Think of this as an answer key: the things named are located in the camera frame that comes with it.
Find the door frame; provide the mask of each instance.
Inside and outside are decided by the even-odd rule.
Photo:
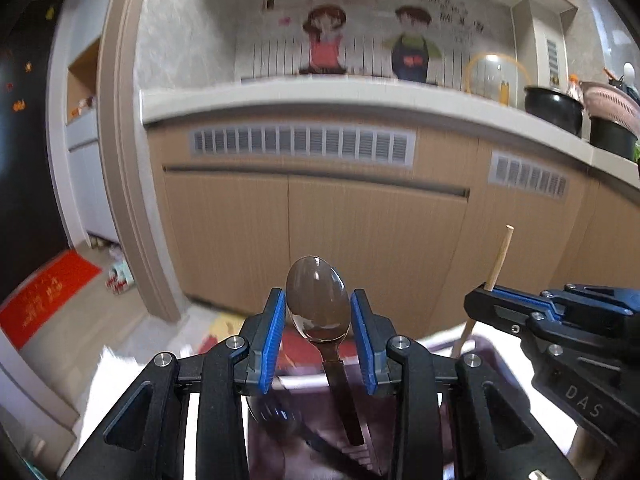
[[[134,60],[142,3],[110,0],[107,9],[98,58],[100,159],[120,245],[146,309],[165,321],[177,322],[181,317],[179,296],[177,300],[154,240],[135,141],[140,118],[134,110]]]

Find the spoon handle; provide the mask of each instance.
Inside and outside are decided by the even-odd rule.
[[[347,439],[352,446],[362,446],[364,437],[360,429],[360,420],[353,402],[351,389],[344,371],[344,363],[340,361],[324,361],[322,368],[329,381],[329,389],[334,396],[335,409],[338,411]]]

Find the red mat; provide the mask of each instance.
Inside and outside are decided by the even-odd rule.
[[[78,290],[100,273],[74,250],[41,270],[0,312],[0,327],[19,350]]]

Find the open shelf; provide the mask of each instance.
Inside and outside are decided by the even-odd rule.
[[[66,77],[67,124],[74,119],[71,112],[78,107],[78,103],[82,99],[96,95],[99,52],[100,38],[89,45],[84,52],[69,65]]]

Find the white countertop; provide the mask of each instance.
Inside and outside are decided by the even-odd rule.
[[[457,90],[388,79],[324,76],[274,78],[201,89],[143,90],[142,121],[157,121],[213,110],[283,105],[385,107],[480,124],[532,140],[610,174],[640,190],[638,167],[630,160],[513,107]]]

